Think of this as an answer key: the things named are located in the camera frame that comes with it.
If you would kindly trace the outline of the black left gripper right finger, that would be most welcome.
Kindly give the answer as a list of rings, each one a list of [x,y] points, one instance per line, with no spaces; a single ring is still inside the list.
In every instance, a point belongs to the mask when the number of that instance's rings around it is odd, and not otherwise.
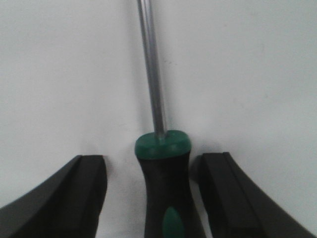
[[[192,163],[214,238],[313,238],[238,166],[230,153],[204,153]]]

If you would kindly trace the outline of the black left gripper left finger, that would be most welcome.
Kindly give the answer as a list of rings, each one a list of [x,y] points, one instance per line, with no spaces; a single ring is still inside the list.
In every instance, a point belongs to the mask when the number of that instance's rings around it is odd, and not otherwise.
[[[107,190],[102,155],[78,155],[0,210],[2,238],[94,238]]]

